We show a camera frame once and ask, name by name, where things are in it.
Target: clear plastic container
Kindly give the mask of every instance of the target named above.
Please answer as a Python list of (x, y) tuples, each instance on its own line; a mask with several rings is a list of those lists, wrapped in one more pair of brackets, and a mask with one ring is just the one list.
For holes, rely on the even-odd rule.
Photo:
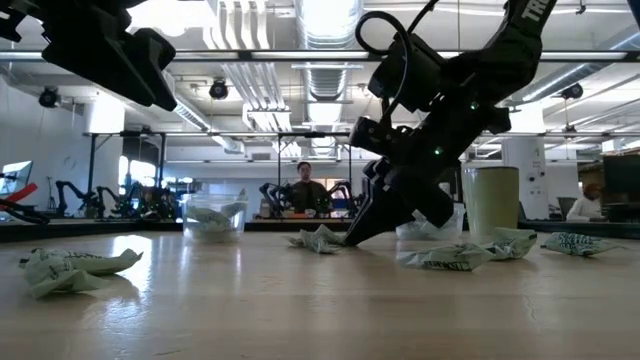
[(248, 198), (226, 194), (188, 194), (182, 197), (185, 237), (211, 242), (237, 239), (244, 231)]

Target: man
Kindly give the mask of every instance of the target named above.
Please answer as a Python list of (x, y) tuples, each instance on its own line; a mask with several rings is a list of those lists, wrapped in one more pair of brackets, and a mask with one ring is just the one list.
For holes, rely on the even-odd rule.
[(600, 208), (600, 186), (585, 186), (583, 196), (576, 200), (567, 214), (567, 221), (598, 222), (604, 221)]
[(328, 197), (327, 189), (320, 183), (311, 181), (311, 164), (306, 161), (298, 163), (300, 181), (293, 184), (293, 207), (296, 213), (304, 213), (307, 209), (318, 210), (318, 200)]

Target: wooden table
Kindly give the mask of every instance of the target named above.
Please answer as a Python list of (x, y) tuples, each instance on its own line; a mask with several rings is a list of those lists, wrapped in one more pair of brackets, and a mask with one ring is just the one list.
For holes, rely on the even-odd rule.
[[(282, 234), (237, 244), (178, 234), (0, 246), (3, 359), (638, 359), (640, 243), (597, 258), (539, 249), (472, 273), (412, 270), (380, 236), (333, 256)], [(34, 247), (144, 256), (110, 287), (41, 301)]]

